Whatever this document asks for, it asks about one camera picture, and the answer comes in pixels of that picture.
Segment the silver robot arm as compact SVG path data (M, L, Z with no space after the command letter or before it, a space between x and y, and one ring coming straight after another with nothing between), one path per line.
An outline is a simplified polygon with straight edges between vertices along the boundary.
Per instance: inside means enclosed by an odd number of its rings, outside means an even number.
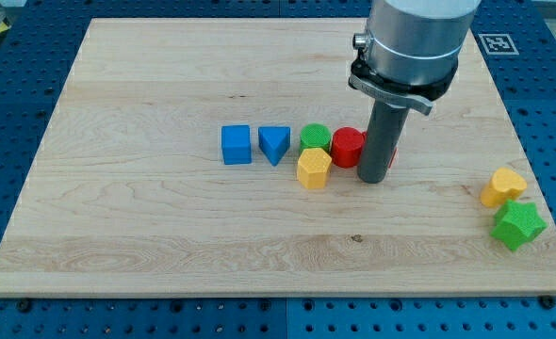
M480 0L374 0L349 84L378 102L427 115L448 90Z

